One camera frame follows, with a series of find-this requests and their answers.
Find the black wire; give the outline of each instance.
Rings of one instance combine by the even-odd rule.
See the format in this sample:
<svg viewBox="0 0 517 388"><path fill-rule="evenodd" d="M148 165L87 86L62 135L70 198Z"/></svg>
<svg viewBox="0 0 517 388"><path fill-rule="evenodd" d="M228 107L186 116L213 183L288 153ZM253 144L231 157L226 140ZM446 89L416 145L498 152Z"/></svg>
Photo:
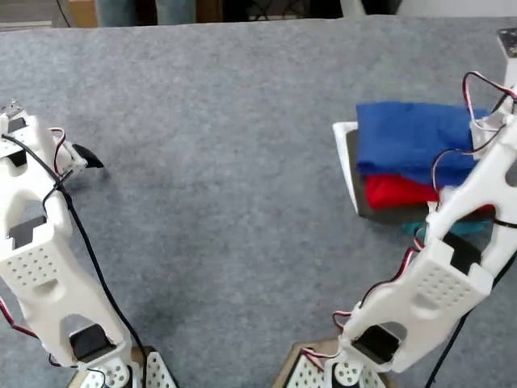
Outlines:
<svg viewBox="0 0 517 388"><path fill-rule="evenodd" d="M70 22L68 21L68 19L65 16L65 12L63 11L63 8L61 8L60 1L56 0L56 4L57 4L57 8L59 8L59 12L61 13L61 16L63 17L63 19L65 20L65 23L68 26L68 28L72 27L72 26L70 26Z"/></svg>
<svg viewBox="0 0 517 388"><path fill-rule="evenodd" d="M515 257L517 257L517 254L514 253L513 256L510 258L510 260L508 260L508 263L506 263L506 265L502 268L501 272L498 273L498 275L495 277L494 286L492 287L492 289L494 289L495 286L499 283L499 281L501 281L502 277L506 275L506 273L510 269L511 265L515 262ZM429 375L429 378L427 379L425 388L431 388L431 386L435 382L435 378L439 372L439 369L442 367L443 362L445 361L445 359L447 358L447 355L451 351L452 345L454 345L454 343L456 342L456 339L458 338L458 335L460 334L461 329L465 325L465 321L467 320L467 317L470 315L471 312L472 312L472 310L470 310L467 314L465 314L463 317L461 317L460 321L458 322L458 325L456 326L456 329L454 330L454 332L451 335L451 339L447 343L447 346L443 350L438 361L436 361L436 365L433 368L431 375Z"/></svg>
<svg viewBox="0 0 517 388"><path fill-rule="evenodd" d="M48 198L59 188L62 186L62 184L74 173L74 170L68 171L63 178L60 179L59 183L54 184L52 187L52 190L50 190L47 195L43 198L41 201L41 204L43 205L43 210L45 213L47 213L47 208L45 207L45 204L47 203Z"/></svg>
<svg viewBox="0 0 517 388"><path fill-rule="evenodd" d="M96 373L102 374L103 375L103 384L100 386L100 388L104 388L106 386L106 374L102 370L97 370L97 369L92 369L92 368L88 368L87 370L89 370L90 372L96 372Z"/></svg>
<svg viewBox="0 0 517 388"><path fill-rule="evenodd" d="M68 206L68 209L70 213L72 214L72 218L74 219L75 224L77 225L79 229L79 233L82 236L82 239L84 240L84 243L86 245L86 250L88 251L88 254L90 255L91 263L94 265L95 272L97 273L97 277L99 278L99 282L101 286L103 287L104 293L107 296L108 301L110 302L111 306L113 307L113 310L117 313L120 320L124 323L124 325L128 328L129 332L131 333L132 337L135 339L135 342L137 343L137 346L142 354L143 357L143 383L142 387L145 388L146 384L146 378L147 378L147 356L145 354L144 345L140 341L140 337L137 334L137 331L131 326L131 323L128 321L128 319L124 316L124 313L120 310L119 306L116 303L115 298L111 294L111 291L109 287L107 286L106 280L104 279L103 271L99 265L99 261L97 260L97 256L95 255L94 248L91 246L90 239L88 238L88 234L86 230L84 229L84 226L82 225L81 219L79 218L79 215L77 211L74 208L74 203L72 201L72 197L70 194L66 191L65 187L61 184L61 181L59 177L55 174L54 171L43 161L40 159L38 155L34 153L29 147L27 147L25 144L23 144L21 141L15 139L14 137L2 135L2 138L11 141L15 143L17 146L20 146L23 148L25 152L27 152L29 155L31 155L50 175L52 179L54 179L54 182L56 182L56 185L58 187L58 190L61 191L63 194L63 197L65 198L66 204Z"/></svg>
<svg viewBox="0 0 517 388"><path fill-rule="evenodd" d="M54 368L61 368L63 365L61 365L59 362L56 362L52 359L52 354L48 354L48 363L53 366ZM78 367L76 365L70 366L70 368L77 369ZM89 370L90 372L95 373L101 373L103 375L103 384L100 386L100 388L104 388L106 386L106 374L102 370L92 369L92 368L86 368L86 370Z"/></svg>

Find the fabric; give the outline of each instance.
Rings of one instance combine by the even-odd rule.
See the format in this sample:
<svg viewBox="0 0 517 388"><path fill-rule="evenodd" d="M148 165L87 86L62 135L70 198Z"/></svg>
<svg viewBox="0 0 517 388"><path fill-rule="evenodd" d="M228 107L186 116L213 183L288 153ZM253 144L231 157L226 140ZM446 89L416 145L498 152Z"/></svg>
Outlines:
<svg viewBox="0 0 517 388"><path fill-rule="evenodd" d="M361 103L357 107L362 175L400 174L431 184L431 165L443 150L472 149L469 113L463 106L435 103ZM488 114L477 109L476 116ZM474 167L471 156L450 153L436 172L439 186L461 184Z"/></svg>
<svg viewBox="0 0 517 388"><path fill-rule="evenodd" d="M395 174L368 175L366 199L373 209L403 205L425 204L437 201L438 195L431 186L413 182Z"/></svg>
<svg viewBox="0 0 517 388"><path fill-rule="evenodd" d="M481 234L485 233L488 230L490 224L491 221L457 222L452 226L450 232L457 234L458 236L465 236L469 234ZM419 228L421 225L421 222L410 222L401 225L401 229L404 230L405 233L413 235L416 229ZM422 236L425 236L425 229L426 227L424 226L424 228L421 231Z"/></svg>

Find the table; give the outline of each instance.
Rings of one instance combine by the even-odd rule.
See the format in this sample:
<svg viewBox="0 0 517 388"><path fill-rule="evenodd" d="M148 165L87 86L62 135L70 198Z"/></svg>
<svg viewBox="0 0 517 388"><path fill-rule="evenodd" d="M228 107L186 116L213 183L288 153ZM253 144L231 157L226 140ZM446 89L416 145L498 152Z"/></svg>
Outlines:
<svg viewBox="0 0 517 388"><path fill-rule="evenodd" d="M9 32L0 96L106 164L69 190L117 301L181 387L263 388L294 342L337 335L332 311L391 276L411 244L354 215L332 123L354 119L359 101L461 103L467 70L501 82L496 30L515 21ZM473 89L476 105L495 98ZM91 270L77 234L71 244ZM511 271L471 315L437 386L514 383L516 281ZM4 284L0 294L13 306ZM72 375L4 323L0 343L2 386ZM400 381L422 386L437 356Z"/></svg>

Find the cable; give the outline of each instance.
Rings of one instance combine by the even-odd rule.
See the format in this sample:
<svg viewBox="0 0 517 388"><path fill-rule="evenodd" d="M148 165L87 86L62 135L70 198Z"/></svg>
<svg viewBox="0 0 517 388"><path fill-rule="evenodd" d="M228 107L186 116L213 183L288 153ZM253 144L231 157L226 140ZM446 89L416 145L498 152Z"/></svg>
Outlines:
<svg viewBox="0 0 517 388"><path fill-rule="evenodd" d="M54 171L56 172L56 174L61 175L59 173L59 171L57 170L57 153L59 152L59 149L61 148L61 146L63 146L63 143L66 140L66 133L63 128L58 128L58 127L49 128L48 130L53 133L55 133L55 132L61 133L61 137L59 138L59 141L56 144L56 152L54 153Z"/></svg>
<svg viewBox="0 0 517 388"><path fill-rule="evenodd" d="M469 92L469 83L468 83L469 75L473 75L473 76L481 79L482 81L485 81L489 85L493 86L497 90L502 91L504 93L502 98L495 104L493 112L495 110L497 110L502 105L502 103L504 102L504 99L506 97L508 97L508 96L510 96L514 100L514 103L512 104L512 107L511 107L511 113L513 114L515 112L515 105L517 104L517 94L512 89L509 89L507 87L501 86L501 85L499 85L496 82L490 81L487 77L483 76L482 74L480 74L477 71L469 71L463 77L462 88L463 88L464 101L465 101L465 103L467 105L467 109L469 110L470 119L474 123L474 125L476 125L479 129L481 129L483 131L485 130L485 128L481 127L477 123L476 117L474 116L472 100L470 98L470 92ZM438 154L438 156L436 156L435 160L432 163L432 167L431 167L431 182L432 182L433 188L435 189L435 192L437 194L439 193L438 185L436 183L436 167L438 166L438 163L439 163L440 159L445 154L448 154L450 152L458 152L458 153L461 153L463 155L473 155L473 154L475 154L475 153L485 149L497 137L497 135L499 135L499 133L501 132L501 129L503 129L505 126L506 126L505 124L501 125L497 129L497 131L494 133L494 135L487 142L485 142L483 145L477 147L474 150L461 150L461 149L458 149L458 148L449 148L449 149L446 149L446 150L443 150L442 152L440 152Z"/></svg>
<svg viewBox="0 0 517 388"><path fill-rule="evenodd" d="M2 311L3 317L6 319L6 321L9 323L9 326L11 326L12 329L19 331L20 333L23 333L25 335L29 335L33 338L38 338L38 336L36 335L36 333L34 331L29 330L26 327L19 326L15 323L15 319L9 312L9 309L7 309L7 305L1 297L0 297L0 310Z"/></svg>
<svg viewBox="0 0 517 388"><path fill-rule="evenodd" d="M62 368L63 366L59 362L54 361L52 358L52 354L50 353L48 354L48 363L54 368ZM70 366L70 368L77 369L78 367L76 365L72 365ZM89 370L90 372L101 373L103 375L103 384L100 386L100 388L104 388L106 386L106 374L102 370L92 368L86 368L86 370Z"/></svg>
<svg viewBox="0 0 517 388"><path fill-rule="evenodd" d="M102 269L101 269L101 267L99 265L99 261L97 260L97 256L95 255L94 248L92 247L90 239L88 237L88 234L87 234L86 230L84 229L84 226L82 225L81 219L79 218L79 215L78 215L77 211L74 208L74 203L73 203L72 197L66 191L65 187L61 184L61 181L57 177L57 175L52 171L52 169L44 161L42 161L40 159L40 157L38 155L36 155L34 153L33 150L31 150L29 147L27 147L21 141L15 139L13 137L10 137L10 136L7 136L7 135L3 134L2 138L15 143L17 146L22 147L22 149L25 150L25 152L27 152L29 155L31 155L47 171L47 173L50 175L50 177L52 179L54 179L54 182L56 182L56 185L57 185L57 189L59 191L61 191L61 193L63 194L63 197L65 198L66 204L68 206L68 209L69 209L70 213L72 214L72 218L74 219L74 222L75 222L77 228L79 229L79 233L81 234L82 239L84 240L84 243L85 243L85 246L86 246L86 250L88 251L91 263L94 266L95 272L97 273L97 277L99 278L99 282L100 282L101 286L103 287L104 293L106 294L108 301L110 302L111 306L113 307L113 310L115 310L115 312L119 316L120 320L128 328L128 330L131 333L132 337L135 339L135 342L137 343L137 346L138 346L138 348L139 348L139 350L140 350L140 352L142 354L142 357L144 359L143 360L143 371L142 371L142 375L143 375L142 387L145 388L145 384L147 382L147 380L146 380L146 377L147 377L147 355L145 354L144 345L140 341L140 337L138 336L138 333L131 326L131 323L124 316L124 313L122 313L122 311L120 310L119 306L116 303L115 298L113 297L109 287L107 286L106 280L104 279L103 271L102 271Z"/></svg>
<svg viewBox="0 0 517 388"><path fill-rule="evenodd" d="M89 370L90 372L102 374L103 375L103 384L100 386L100 388L104 388L106 386L106 374L102 370L92 369L92 368L88 368L87 370Z"/></svg>
<svg viewBox="0 0 517 388"><path fill-rule="evenodd" d="M416 253L416 252L418 252L418 251L414 248L407 248L406 253L404 254L404 259L402 260L401 266L398 269L395 276L389 280L379 281L379 282L375 283L372 287L370 287L368 289L368 291L364 294L363 299L361 300L361 304L359 305L359 308L363 307L363 304L366 301L366 299L370 296L370 294L373 291L375 291L375 289L377 287L380 287L382 285L387 285L389 283L393 283L395 280L397 280L399 277L401 277L401 275L404 273L404 271L406 270L408 265L410 265L410 261L411 261L411 257L413 256L413 253Z"/></svg>
<svg viewBox="0 0 517 388"><path fill-rule="evenodd" d="M335 311L332 314L332 320L334 321L334 325L336 325L336 327L342 331L345 328L345 325L338 322L338 319L336 317L349 318L351 315L352 315L352 313L350 313L348 311Z"/></svg>
<svg viewBox="0 0 517 388"><path fill-rule="evenodd" d="M498 275L495 277L494 286L492 287L492 289L494 289L495 286L499 283L499 281L501 281L502 277L506 275L506 273L510 269L511 265L515 262L515 257L517 257L517 254L514 253L513 256L510 258L510 260L508 260L508 263L506 263L506 265L503 267L501 272L498 273ZM456 329L454 330L454 332L451 335L451 339L447 343L447 346L443 350L438 361L436 361L436 365L433 368L431 375L429 375L429 378L427 379L425 388L431 388L431 386L435 382L435 378L439 372L439 369L442 367L443 362L445 361L445 359L447 358L447 355L451 351L452 345L454 345L454 343L456 342L456 339L458 338L458 335L460 334L461 329L465 325L465 321L467 320L467 317L470 315L471 312L472 312L472 310L470 310L467 314L465 314L463 317L461 317L460 321L458 322L458 325L456 326Z"/></svg>
<svg viewBox="0 0 517 388"><path fill-rule="evenodd" d="M56 0L56 4L57 4L57 8L59 8L59 13L61 14L61 16L63 17L63 19L65 20L65 23L66 23L66 26L68 28L72 27L70 26L70 22L68 21L68 19L66 18L65 16L65 12L63 11L63 8L61 8L61 3L59 0Z"/></svg>
<svg viewBox="0 0 517 388"><path fill-rule="evenodd" d="M319 371L321 371L321 372L324 371L322 366L318 364L318 361L314 360L313 357L308 352L306 352L305 348L301 349L301 354L303 354L305 357L307 357L307 360L309 360L309 362L312 365L314 365Z"/></svg>
<svg viewBox="0 0 517 388"><path fill-rule="evenodd" d="M47 213L47 208L45 207L45 204L47 203L48 198L59 188L61 185L74 173L74 170L68 171L63 178L60 179L59 183L54 184L52 187L52 190L50 190L47 195L43 198L41 201L41 204L43 205L43 210L45 211L45 214Z"/></svg>
<svg viewBox="0 0 517 388"><path fill-rule="evenodd" d="M517 100L517 94L508 87L504 87L494 81L490 81L487 77L485 77L483 74L479 73L478 71L469 71L469 72L465 73L465 75L463 76L463 82L462 82L463 98L465 100L465 103L467 104L467 109L469 110L469 114L470 114L470 118L471 118L472 122L479 129L484 130L484 128L481 127L477 123L476 117L474 116L474 110L472 107L472 100L470 99L470 91L469 91L469 76L470 75L473 75L474 77L477 77L477 78L481 79L482 81L485 81L486 83L493 86L497 90L502 91L505 94L508 94L514 101Z"/></svg>
<svg viewBox="0 0 517 388"><path fill-rule="evenodd" d="M420 226L417 226L416 228L414 228L414 232L413 232L413 243L414 245L417 247L417 249L419 251L421 251L425 245L424 243L422 242L422 240L418 237L418 234L420 233L421 230L423 230L425 228L425 223L422 223Z"/></svg>

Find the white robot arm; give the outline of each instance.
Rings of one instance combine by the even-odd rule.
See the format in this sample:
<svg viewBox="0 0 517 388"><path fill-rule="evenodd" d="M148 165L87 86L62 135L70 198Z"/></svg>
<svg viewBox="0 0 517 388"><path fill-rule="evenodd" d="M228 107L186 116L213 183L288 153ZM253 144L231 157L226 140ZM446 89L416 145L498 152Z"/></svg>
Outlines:
<svg viewBox="0 0 517 388"><path fill-rule="evenodd" d="M60 184L86 167L78 152L84 149L67 142L62 131L55 137L42 129L15 101L0 113L0 276L18 298L30 331L59 365L116 371L108 386L141 386L126 325L68 246L71 199ZM20 223L25 204L34 200L42 204L42 215ZM63 321L70 315L94 325L67 333Z"/></svg>
<svg viewBox="0 0 517 388"><path fill-rule="evenodd" d="M409 368L490 295L494 279L517 251L517 188L506 181L517 159L517 96L504 91L506 98L491 116L471 123L480 161L464 184L442 191L439 209L427 217L425 246L410 248L393 280L372 287L351 312L338 354L325 363L327 387L333 386L338 364L356 371L366 367L400 373ZM495 207L496 217L490 244L479 252L448 231L485 205ZM339 383L357 386L359 375L349 373Z"/></svg>

